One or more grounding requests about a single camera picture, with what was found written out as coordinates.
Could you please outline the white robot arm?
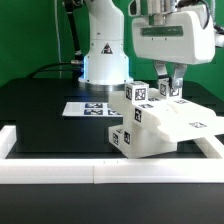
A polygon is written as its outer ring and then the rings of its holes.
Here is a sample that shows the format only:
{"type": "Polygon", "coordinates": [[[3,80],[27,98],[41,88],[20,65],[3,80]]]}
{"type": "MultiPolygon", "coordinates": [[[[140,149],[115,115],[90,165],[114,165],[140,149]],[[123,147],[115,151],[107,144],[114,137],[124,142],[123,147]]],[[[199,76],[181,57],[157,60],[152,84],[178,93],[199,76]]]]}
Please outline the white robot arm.
{"type": "MultiPolygon", "coordinates": [[[[90,21],[90,50],[79,83],[111,91],[131,82],[124,53],[124,15],[112,0],[85,0],[90,21]]],[[[160,79],[172,90],[183,86],[189,64],[210,62],[215,32],[204,0],[132,0],[129,4],[135,54],[154,61],[160,79]]]]}

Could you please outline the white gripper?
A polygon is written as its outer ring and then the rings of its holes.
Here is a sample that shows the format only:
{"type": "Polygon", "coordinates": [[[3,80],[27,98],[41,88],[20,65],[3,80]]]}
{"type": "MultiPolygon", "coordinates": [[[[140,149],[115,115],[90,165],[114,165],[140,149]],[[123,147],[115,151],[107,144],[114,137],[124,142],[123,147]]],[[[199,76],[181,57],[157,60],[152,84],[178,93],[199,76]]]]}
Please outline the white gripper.
{"type": "Polygon", "coordinates": [[[150,26],[147,16],[135,18],[132,37],[136,55],[155,60],[159,79],[168,77],[163,61],[175,63],[169,82],[171,96],[180,94],[186,64],[208,63],[215,55],[213,23],[205,9],[182,9],[168,14],[164,26],[150,26]]]}

